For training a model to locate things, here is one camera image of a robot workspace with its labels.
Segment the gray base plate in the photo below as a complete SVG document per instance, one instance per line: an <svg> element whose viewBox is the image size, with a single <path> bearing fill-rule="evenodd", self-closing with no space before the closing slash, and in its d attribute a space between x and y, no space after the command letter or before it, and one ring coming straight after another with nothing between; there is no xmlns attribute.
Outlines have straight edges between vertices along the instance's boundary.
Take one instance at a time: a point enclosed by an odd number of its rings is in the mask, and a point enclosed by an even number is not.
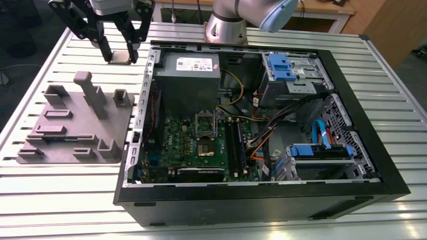
<svg viewBox="0 0 427 240"><path fill-rule="evenodd" d="M108 118L101 120L97 119L92 108L88 106L83 92L69 92L69 96L61 97L65 106L59 107L56 105L53 108L49 103L45 104L31 134L36 134L39 126L64 126L67 132L59 139L63 139L65 136L65 140L32 144L25 142L21 151L37 148L43 152L43 155L40 157L25 157L25 159L19 156L16 161L20 164L112 164L120 162L120 153L124 148L128 132L132 104L129 107L116 107L113 93L104 93L104 95L104 109ZM133 103L133 94L128 94L128 98L129 102ZM72 112L72 118L45 118L47 111L60 109L69 110ZM120 151L117 151L115 157L104 158L97 151L97 143L80 143L76 140L76 136L79 135L96 135L99 141L103 140L107 146L111 141L115 140ZM73 155L73 148L91 148L92 156L79 157L77 159Z"/></svg>

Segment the slotted aluminum surface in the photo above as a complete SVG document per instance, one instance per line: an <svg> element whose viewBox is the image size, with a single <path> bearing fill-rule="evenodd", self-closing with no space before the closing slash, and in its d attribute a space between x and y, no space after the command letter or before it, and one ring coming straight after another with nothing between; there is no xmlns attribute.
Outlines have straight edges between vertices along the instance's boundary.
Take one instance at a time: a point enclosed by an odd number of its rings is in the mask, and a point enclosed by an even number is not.
<svg viewBox="0 0 427 240"><path fill-rule="evenodd" d="M0 135L0 237L89 236L117 239L419 239L427 236L426 113L389 72L372 46L355 35L248 29L251 45L329 50L385 145L411 194L371 205L336 220L209 226L140 227L113 206L119 164L19 165L17 151L47 102L43 91L72 83L76 71L91 71L105 93L140 93L149 41L203 42L199 25L152 23L139 61L107 65L99 49L67 30ZM120 32L105 24L113 50L125 50Z"/></svg>

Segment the ram slot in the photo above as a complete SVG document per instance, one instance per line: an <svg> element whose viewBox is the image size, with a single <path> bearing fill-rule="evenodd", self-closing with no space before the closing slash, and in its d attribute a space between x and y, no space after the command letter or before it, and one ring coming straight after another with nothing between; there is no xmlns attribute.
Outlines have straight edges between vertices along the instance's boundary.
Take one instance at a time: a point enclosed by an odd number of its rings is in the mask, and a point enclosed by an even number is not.
<svg viewBox="0 0 427 240"><path fill-rule="evenodd" d="M241 124L240 119L237 118L235 122L235 131L236 131L236 153L237 153L237 169L239 174L247 174L247 156L245 156L245 144L243 140L243 130L241 130Z"/></svg>
<svg viewBox="0 0 427 240"><path fill-rule="evenodd" d="M233 123L228 119L225 123L225 144L227 144L227 156L228 156L228 173L229 177L237 176L237 165L236 165L236 148L233 138Z"/></svg>

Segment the motherboard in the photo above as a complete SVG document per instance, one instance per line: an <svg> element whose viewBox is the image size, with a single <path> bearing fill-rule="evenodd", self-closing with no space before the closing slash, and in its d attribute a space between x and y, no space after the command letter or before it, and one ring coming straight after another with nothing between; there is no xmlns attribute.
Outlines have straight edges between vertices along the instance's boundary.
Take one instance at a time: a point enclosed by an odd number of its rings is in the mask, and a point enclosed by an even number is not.
<svg viewBox="0 0 427 240"><path fill-rule="evenodd" d="M239 118L215 119L208 112L193 118L167 117L160 152L144 152L145 183L248 182L259 180L256 164L245 155L251 123Z"/></svg>

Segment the open computer tower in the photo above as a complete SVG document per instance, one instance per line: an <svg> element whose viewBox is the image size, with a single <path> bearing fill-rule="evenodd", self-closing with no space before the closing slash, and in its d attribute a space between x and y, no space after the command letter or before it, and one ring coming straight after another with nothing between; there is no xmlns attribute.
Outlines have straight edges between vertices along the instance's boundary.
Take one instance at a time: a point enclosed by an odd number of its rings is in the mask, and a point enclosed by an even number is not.
<svg viewBox="0 0 427 240"><path fill-rule="evenodd" d="M333 219L409 193L329 51L151 45L113 198L141 226Z"/></svg>

